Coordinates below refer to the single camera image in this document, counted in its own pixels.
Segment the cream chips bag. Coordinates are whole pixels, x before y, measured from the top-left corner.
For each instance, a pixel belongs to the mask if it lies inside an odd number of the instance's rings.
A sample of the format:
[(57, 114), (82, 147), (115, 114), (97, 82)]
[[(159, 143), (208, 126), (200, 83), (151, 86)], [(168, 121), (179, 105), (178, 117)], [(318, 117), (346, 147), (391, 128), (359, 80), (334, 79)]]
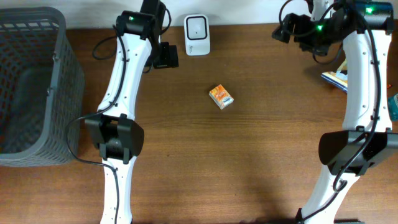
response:
[(347, 60), (345, 60), (336, 71), (323, 72), (321, 77), (328, 83), (339, 88), (343, 92), (348, 92), (348, 69)]

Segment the small orange box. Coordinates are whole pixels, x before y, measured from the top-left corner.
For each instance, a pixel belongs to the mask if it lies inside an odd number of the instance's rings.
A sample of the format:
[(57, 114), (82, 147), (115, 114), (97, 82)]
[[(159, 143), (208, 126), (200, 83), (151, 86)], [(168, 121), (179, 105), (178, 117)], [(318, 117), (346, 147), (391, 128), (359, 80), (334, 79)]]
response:
[(213, 101), (221, 110), (229, 106), (234, 101), (234, 98), (222, 85), (218, 85), (210, 90), (209, 96), (213, 99)]

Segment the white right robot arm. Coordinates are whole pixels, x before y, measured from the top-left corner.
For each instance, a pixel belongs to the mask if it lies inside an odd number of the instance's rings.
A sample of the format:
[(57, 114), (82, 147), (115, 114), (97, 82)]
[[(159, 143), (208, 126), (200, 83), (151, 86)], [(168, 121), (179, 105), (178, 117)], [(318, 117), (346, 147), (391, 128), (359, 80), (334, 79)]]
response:
[(341, 131), (318, 145), (319, 179), (295, 223), (333, 223), (349, 189), (366, 171), (397, 151), (387, 105), (387, 55), (394, 8), (379, 1), (309, 1), (309, 15), (279, 14), (272, 37), (293, 40), (304, 52), (326, 56), (332, 44), (345, 52), (348, 90)]

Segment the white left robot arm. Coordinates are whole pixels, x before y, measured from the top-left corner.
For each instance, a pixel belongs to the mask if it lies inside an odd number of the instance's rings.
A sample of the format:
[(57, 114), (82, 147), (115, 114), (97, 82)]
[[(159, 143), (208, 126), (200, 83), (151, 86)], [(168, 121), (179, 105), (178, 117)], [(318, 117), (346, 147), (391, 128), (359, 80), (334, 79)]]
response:
[(97, 112), (85, 119), (104, 167), (102, 223), (132, 223), (132, 170), (144, 144), (144, 130), (135, 121), (137, 92), (143, 73), (178, 67), (176, 46), (161, 41), (169, 16), (160, 0), (145, 0), (140, 11), (123, 11), (114, 25), (111, 78)]

